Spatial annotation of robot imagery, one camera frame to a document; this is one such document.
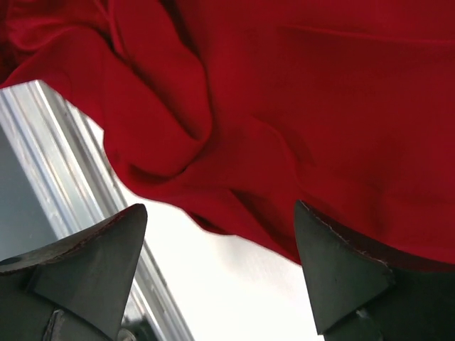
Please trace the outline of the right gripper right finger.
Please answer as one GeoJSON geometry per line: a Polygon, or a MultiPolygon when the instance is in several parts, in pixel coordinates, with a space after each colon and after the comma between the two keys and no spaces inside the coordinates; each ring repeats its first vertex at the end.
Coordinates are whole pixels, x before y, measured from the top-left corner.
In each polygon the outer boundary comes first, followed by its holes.
{"type": "Polygon", "coordinates": [[[454,339],[454,265],[377,242],[302,201],[294,231],[325,340],[454,339]]]}

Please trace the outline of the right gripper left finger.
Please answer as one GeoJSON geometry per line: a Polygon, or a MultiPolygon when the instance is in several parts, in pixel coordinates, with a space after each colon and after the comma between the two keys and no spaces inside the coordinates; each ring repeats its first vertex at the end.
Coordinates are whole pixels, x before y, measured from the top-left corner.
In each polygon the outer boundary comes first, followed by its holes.
{"type": "Polygon", "coordinates": [[[116,340],[146,223],[135,204],[1,261],[1,339],[116,340]]]}

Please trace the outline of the red skirt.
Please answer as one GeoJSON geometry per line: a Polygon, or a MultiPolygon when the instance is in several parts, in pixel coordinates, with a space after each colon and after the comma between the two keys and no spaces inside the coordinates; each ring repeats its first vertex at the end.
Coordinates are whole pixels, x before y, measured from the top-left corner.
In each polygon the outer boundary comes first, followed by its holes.
{"type": "Polygon", "coordinates": [[[1,86],[95,121],[133,193],[298,261],[294,204],[454,268],[453,1],[2,1],[1,86]]]}

